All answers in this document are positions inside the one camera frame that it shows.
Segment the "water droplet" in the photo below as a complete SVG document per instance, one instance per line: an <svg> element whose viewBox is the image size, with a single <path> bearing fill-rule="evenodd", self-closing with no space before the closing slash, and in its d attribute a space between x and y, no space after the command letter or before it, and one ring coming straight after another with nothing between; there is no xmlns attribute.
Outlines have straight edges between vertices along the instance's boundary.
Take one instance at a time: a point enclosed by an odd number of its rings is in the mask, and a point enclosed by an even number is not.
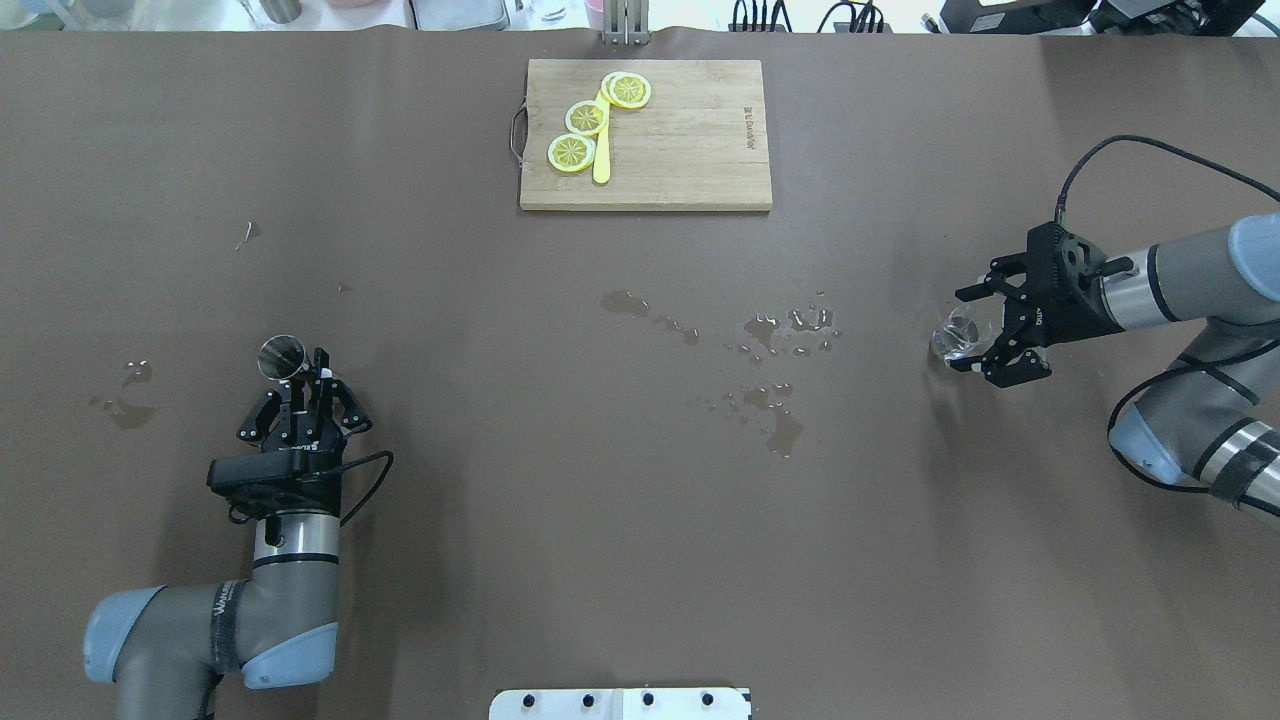
<svg viewBox="0 0 1280 720"><path fill-rule="evenodd" d="M131 360L124 364L124 369L129 374L124 377L124 383L120 387L151 382L151 363L147 360Z"/></svg>
<svg viewBox="0 0 1280 720"><path fill-rule="evenodd" d="M760 341L760 345L769 347L773 343L773 331L778 329L778 319L772 315L756 313L755 318L746 322L742 329L751 337Z"/></svg>
<svg viewBox="0 0 1280 720"><path fill-rule="evenodd" d="M255 223L253 220L248 220L247 223L244 223L244 237L242 237L241 241L236 243L236 252L239 252L239 249L244 247L246 242L253 240L260 234L262 234L262 231L259 228L257 223Z"/></svg>
<svg viewBox="0 0 1280 720"><path fill-rule="evenodd" d="M600 307L604 307L609 313L628 313L636 318L649 315L649 304L625 290L605 293L600 299Z"/></svg>
<svg viewBox="0 0 1280 720"><path fill-rule="evenodd" d="M810 305L809 309L817 310L818 306ZM791 327L796 331L818 332L822 328L831 327L831 307L823 307L822 310L818 310L818 316L812 323L804 316L804 313L801 313L800 310L792 310L787 314L787 316L791 318Z"/></svg>

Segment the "cutting board handle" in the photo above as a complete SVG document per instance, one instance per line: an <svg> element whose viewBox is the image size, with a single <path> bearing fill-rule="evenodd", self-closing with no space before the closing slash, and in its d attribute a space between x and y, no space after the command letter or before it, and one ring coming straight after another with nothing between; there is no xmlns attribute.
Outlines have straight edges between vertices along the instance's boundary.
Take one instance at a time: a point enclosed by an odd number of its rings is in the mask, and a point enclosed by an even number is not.
<svg viewBox="0 0 1280 720"><path fill-rule="evenodd" d="M520 115L525 117L525 140L520 142L520 150L516 150L516 126L520 120ZM529 96L520 99L520 108L516 108L516 114L511 117L511 135L507 136L507 147L511 147L511 154L516 156L516 163L524 168L525 167L525 146L529 143Z"/></svg>

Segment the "wooden cutting board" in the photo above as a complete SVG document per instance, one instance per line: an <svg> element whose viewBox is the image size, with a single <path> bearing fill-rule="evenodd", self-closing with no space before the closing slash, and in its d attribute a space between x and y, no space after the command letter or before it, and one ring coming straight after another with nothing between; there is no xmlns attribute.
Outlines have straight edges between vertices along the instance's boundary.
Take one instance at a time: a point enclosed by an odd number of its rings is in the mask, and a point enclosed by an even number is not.
<svg viewBox="0 0 1280 720"><path fill-rule="evenodd" d="M649 78L639 110L611 109L613 177L566 174L547 146L568 132L564 113L594 100L613 70ZM759 60L530 60L525 210L756 210L773 206L764 78Z"/></svg>

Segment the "yellow knife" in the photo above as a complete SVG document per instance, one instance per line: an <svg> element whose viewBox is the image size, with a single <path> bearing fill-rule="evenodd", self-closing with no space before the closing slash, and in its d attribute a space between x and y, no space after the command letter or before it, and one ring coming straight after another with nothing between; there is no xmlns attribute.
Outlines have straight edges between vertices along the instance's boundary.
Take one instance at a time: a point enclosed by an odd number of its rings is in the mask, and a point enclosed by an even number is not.
<svg viewBox="0 0 1280 720"><path fill-rule="evenodd" d="M603 90L595 95L595 101L604 105L604 127L595 136L595 164L591 165L591 179L596 184L605 184L612 174L612 168L609 168L609 108L613 104L604 96Z"/></svg>

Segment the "brown table surface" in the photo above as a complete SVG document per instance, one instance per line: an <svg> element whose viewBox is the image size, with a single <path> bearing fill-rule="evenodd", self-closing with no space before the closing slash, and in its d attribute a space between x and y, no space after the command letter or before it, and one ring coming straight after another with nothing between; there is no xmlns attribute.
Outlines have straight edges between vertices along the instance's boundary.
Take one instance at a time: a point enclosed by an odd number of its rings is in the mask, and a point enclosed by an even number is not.
<svg viewBox="0 0 1280 720"><path fill-rule="evenodd" d="M579 56L762 59L773 211L520 211L526 61ZM1105 136L1280 179L1277 88L1267 40L0 36L0 717L109 716L93 605L247 573L204 479L247 450L279 332L374 415L348 457L397 464L343 536L333 678L229 678L219 717L483 719L500 688L644 683L750 687L760 719L1275 717L1280 536L1106 446L1197 328L1056 348L1007 391L925 337ZM1119 252L1270 210L1115 147L1068 224ZM698 345L603 309L622 288ZM832 351L736 351L809 304ZM722 397L783 382L790 459ZM155 410L122 428L118 398Z"/></svg>

